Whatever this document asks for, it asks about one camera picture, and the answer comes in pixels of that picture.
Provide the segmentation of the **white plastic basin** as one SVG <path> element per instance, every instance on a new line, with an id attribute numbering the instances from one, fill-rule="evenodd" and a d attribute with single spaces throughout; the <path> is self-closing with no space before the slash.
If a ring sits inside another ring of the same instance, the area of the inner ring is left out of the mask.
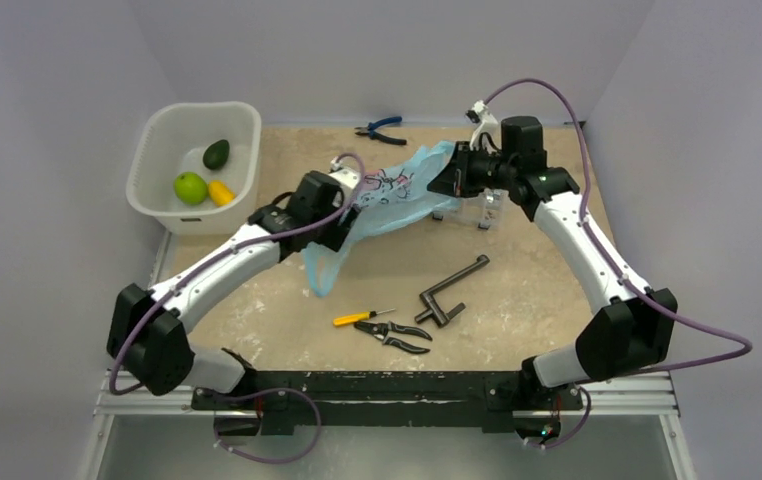
<path id="1" fill-rule="evenodd" d="M 255 206 L 261 133 L 259 112 L 244 102 L 177 103 L 159 110 L 146 123 L 134 156 L 126 186 L 129 204 L 177 235 L 234 232 Z M 202 155 L 220 139 L 230 142 L 230 158 L 221 170 L 210 171 Z M 207 184 L 221 181 L 236 198 L 223 207 L 210 198 L 185 205 L 173 191 L 183 172 L 194 172 Z"/>

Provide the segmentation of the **dark green fake avocado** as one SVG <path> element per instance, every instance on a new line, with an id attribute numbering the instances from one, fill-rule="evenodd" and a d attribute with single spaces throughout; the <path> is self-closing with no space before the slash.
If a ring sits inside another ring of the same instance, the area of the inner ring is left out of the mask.
<path id="1" fill-rule="evenodd" d="M 227 139 L 220 139 L 208 146 L 202 155 L 204 167 L 210 171 L 221 170 L 230 158 L 230 149 Z"/>

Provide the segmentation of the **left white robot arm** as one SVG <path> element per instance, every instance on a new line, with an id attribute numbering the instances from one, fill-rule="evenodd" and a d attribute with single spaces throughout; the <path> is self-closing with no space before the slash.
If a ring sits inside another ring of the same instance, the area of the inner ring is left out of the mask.
<path id="1" fill-rule="evenodd" d="M 126 370 L 137 388 L 156 396 L 190 386 L 215 391 L 232 409 L 249 405 L 251 365 L 226 348 L 192 345 L 189 333 L 238 287 L 310 243 L 341 246 L 359 215 L 353 203 L 362 183 L 362 174 L 348 167 L 311 171 L 286 206 L 259 208 L 228 241 L 174 278 L 123 288 L 106 345 L 111 376 Z"/>

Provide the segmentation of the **light blue plastic bag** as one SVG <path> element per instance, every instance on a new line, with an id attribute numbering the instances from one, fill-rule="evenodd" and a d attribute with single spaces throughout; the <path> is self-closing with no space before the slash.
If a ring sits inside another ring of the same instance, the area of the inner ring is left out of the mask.
<path id="1" fill-rule="evenodd" d="M 382 168 L 364 176 L 355 205 L 360 213 L 337 251 L 312 243 L 302 251 L 310 291 L 328 295 L 340 268 L 358 242 L 407 227 L 431 213 L 445 213 L 461 206 L 455 197 L 432 193 L 431 180 L 446 167 L 454 144 L 441 141 L 422 146 L 400 165 Z"/>

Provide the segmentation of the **yellow fake fruit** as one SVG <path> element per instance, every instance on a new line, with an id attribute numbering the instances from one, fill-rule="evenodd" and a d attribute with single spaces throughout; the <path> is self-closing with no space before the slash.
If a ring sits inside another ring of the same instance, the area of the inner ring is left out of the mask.
<path id="1" fill-rule="evenodd" d="M 208 195 L 216 207 L 229 205 L 236 198 L 236 194 L 221 181 L 208 183 Z"/>

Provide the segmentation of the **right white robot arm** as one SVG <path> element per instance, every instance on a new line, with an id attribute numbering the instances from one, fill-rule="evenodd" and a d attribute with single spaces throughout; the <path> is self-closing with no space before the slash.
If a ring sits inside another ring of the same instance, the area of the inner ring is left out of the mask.
<path id="1" fill-rule="evenodd" d="M 674 327 L 668 312 L 677 301 L 668 289 L 652 289 L 632 277 L 615 248 L 583 205 L 580 187 L 568 171 L 547 164 L 543 126 L 532 116 L 500 123 L 501 146 L 483 148 L 483 134 L 455 144 L 429 191 L 473 198 L 487 189 L 504 190 L 558 248 L 579 281 L 593 317 L 565 347 L 526 359 L 518 392 L 533 407 L 553 399 L 558 387 L 632 374 L 665 360 Z"/>

